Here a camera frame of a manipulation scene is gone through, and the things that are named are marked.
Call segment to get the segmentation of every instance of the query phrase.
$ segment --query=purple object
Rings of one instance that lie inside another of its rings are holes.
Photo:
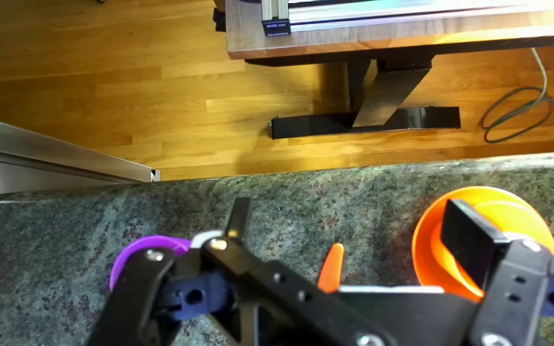
[[[148,247],[169,247],[175,255],[184,255],[188,251],[188,245],[190,245],[190,239],[186,237],[171,237],[171,236],[159,236],[159,234],[144,236],[144,237],[131,241],[129,245],[123,247],[123,251],[117,255],[115,262],[109,268],[109,278],[108,278],[109,289],[115,287],[115,282],[119,280],[119,274],[129,255],[148,249]]]

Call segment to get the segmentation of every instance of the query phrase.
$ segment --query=granite countertop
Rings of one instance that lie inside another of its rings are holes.
[[[252,197],[244,241],[258,257],[315,278],[338,237],[344,282],[411,284],[417,216],[469,184],[519,193],[554,230],[554,153],[0,195],[0,343],[83,343],[125,243],[221,228],[236,195]],[[225,337],[200,318],[177,343]]]

